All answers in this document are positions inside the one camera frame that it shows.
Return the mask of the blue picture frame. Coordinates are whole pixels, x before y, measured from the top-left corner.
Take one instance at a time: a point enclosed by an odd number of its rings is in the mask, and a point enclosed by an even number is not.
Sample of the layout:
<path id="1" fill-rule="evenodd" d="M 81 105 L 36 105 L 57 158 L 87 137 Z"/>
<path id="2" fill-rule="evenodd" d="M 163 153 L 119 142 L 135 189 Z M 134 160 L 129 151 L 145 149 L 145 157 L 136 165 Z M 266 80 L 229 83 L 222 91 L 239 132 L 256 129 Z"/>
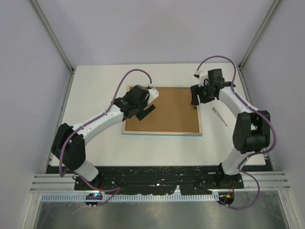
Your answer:
<path id="1" fill-rule="evenodd" d="M 123 135 L 202 136 L 200 109 L 191 105 L 189 86 L 157 86 L 155 109 L 143 120 L 123 123 Z"/>

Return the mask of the small screwdriver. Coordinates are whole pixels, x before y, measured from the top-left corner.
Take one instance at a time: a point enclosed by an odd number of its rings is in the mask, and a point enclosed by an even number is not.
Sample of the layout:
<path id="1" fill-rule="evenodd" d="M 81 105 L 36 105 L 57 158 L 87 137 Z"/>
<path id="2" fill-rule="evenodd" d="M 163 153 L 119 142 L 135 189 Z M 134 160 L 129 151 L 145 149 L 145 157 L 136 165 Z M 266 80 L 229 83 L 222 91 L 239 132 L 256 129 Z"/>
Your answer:
<path id="1" fill-rule="evenodd" d="M 225 120 L 222 118 L 222 116 L 220 115 L 220 113 L 216 110 L 215 107 L 212 108 L 213 112 L 217 115 L 217 117 L 224 123 L 225 126 L 228 126 L 227 123 L 225 122 Z"/>

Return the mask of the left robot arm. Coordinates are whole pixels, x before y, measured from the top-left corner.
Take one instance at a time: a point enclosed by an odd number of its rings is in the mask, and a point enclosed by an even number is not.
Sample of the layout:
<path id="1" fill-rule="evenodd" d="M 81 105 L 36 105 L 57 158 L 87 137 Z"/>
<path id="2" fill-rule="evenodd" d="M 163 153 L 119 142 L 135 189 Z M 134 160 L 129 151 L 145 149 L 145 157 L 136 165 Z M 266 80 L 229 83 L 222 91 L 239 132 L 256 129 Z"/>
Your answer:
<path id="1" fill-rule="evenodd" d="M 85 147 L 97 135 L 126 119 L 136 117 L 143 120 L 155 109 L 153 101 L 159 96 L 155 87 L 136 85 L 124 96 L 115 97 L 110 106 L 92 118 L 75 125 L 63 123 L 59 126 L 51 152 L 59 159 L 60 166 L 85 179 L 92 190 L 102 184 L 98 169 L 86 159 Z"/>

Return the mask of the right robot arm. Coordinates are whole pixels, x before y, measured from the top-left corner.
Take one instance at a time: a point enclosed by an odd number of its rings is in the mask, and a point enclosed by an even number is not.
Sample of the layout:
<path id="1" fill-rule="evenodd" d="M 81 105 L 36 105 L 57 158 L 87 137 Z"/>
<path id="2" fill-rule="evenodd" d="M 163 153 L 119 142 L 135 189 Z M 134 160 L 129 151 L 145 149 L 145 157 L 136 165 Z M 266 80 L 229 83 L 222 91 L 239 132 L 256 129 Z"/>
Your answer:
<path id="1" fill-rule="evenodd" d="M 226 81 L 221 69 L 207 72 L 196 70 L 198 84 L 191 86 L 191 104 L 198 106 L 219 100 L 236 118 L 233 131 L 233 149 L 226 160 L 219 164 L 215 183 L 230 188 L 240 180 L 240 171 L 246 162 L 270 144 L 271 127 L 268 111 L 260 111 L 245 101 L 235 90 L 235 84 Z"/>

